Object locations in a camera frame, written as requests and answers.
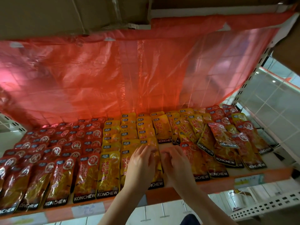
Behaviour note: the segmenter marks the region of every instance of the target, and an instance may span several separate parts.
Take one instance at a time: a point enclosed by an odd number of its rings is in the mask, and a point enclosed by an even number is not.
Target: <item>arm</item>
[[[124,188],[118,193],[98,225],[125,224],[149,188],[155,174],[153,146],[141,146],[132,154]]]
[[[237,225],[197,186],[190,162],[179,146],[161,151],[162,165],[168,180],[181,198],[193,209],[203,224]]]

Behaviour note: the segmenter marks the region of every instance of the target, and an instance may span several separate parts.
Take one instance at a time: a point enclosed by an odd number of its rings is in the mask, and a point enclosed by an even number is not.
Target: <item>orange shelf edge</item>
[[[289,179],[291,177],[292,170],[293,170],[292,167],[285,167],[280,169],[264,170],[263,172],[255,171],[246,175],[238,175],[238,176],[233,176],[228,178],[219,178],[210,181],[197,182],[197,185],[205,193],[212,194],[212,193],[218,193],[218,192],[234,189],[235,178],[241,178],[241,177],[252,176],[257,174],[264,174],[265,175],[264,182],[270,183],[270,182]],[[12,217],[29,215],[29,214],[39,213],[39,212],[45,213],[45,216],[48,219],[48,223],[73,219],[74,216],[71,209],[72,207],[103,202],[105,211],[107,211],[114,198],[115,197],[108,197],[101,200],[92,200],[92,201],[82,202],[77,204],[67,204],[65,206],[61,206],[57,208],[48,208],[48,209],[40,209],[36,211],[15,213],[15,214],[0,217],[0,224],[10,224],[9,219]],[[177,194],[175,189],[172,187],[164,187],[164,188],[149,190],[146,192],[146,198],[147,198],[147,205],[159,204],[159,203],[181,199],[181,197]]]

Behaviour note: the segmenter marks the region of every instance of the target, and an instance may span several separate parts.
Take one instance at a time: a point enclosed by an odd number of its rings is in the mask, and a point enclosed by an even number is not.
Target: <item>translucent plastic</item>
[[[0,112],[28,126],[217,104],[293,13],[152,20],[151,30],[0,42]],[[224,24],[229,31],[218,31]]]

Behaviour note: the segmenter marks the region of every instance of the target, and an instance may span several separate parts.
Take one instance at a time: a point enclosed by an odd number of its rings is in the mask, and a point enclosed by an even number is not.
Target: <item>left hand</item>
[[[153,152],[156,150],[152,145],[142,145],[134,151],[128,163],[123,189],[141,195],[148,190],[155,175]]]

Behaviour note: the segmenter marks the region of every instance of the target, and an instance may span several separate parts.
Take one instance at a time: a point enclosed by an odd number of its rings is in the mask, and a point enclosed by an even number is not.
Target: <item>shelf label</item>
[[[72,207],[72,212],[74,218],[81,218],[103,214],[105,213],[105,208],[103,202],[98,202],[88,205],[79,205],[76,207]]]
[[[246,176],[242,178],[236,178],[234,179],[234,188],[239,189],[239,188],[264,184],[265,183],[264,177],[265,177],[264,174],[259,174],[259,175]]]
[[[21,215],[10,218],[11,224],[19,225],[40,225],[47,224],[48,220],[44,212],[33,213],[29,215]]]

